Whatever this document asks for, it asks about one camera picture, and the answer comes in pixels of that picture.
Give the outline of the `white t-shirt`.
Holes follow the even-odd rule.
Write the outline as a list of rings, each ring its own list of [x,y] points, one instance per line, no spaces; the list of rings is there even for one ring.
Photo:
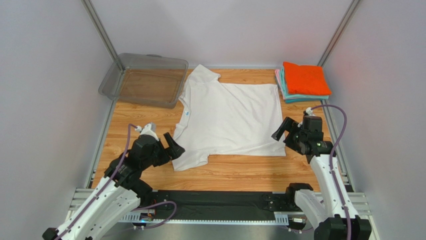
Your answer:
[[[198,65],[184,84],[173,139],[185,151],[172,162],[175,171],[206,165],[211,155],[286,155],[285,145],[272,138],[283,121],[278,87],[219,79],[219,73]]]

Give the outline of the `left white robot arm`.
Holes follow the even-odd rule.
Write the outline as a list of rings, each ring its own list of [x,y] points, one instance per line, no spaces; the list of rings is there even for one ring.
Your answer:
[[[95,190],[63,224],[48,228],[44,240],[99,240],[130,211],[150,203],[153,189],[141,180],[144,170],[178,159],[185,149],[169,133],[164,147],[155,133],[140,134],[113,160]]]

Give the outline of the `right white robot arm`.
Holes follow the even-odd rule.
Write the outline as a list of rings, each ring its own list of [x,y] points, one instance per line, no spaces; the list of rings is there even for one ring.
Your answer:
[[[272,138],[283,142],[296,153],[305,156],[319,183],[319,200],[307,183],[292,183],[287,193],[310,222],[315,240],[368,240],[372,234],[369,220],[362,219],[355,209],[339,176],[335,146],[324,140],[323,120],[319,116],[304,115],[298,123],[286,117]]]

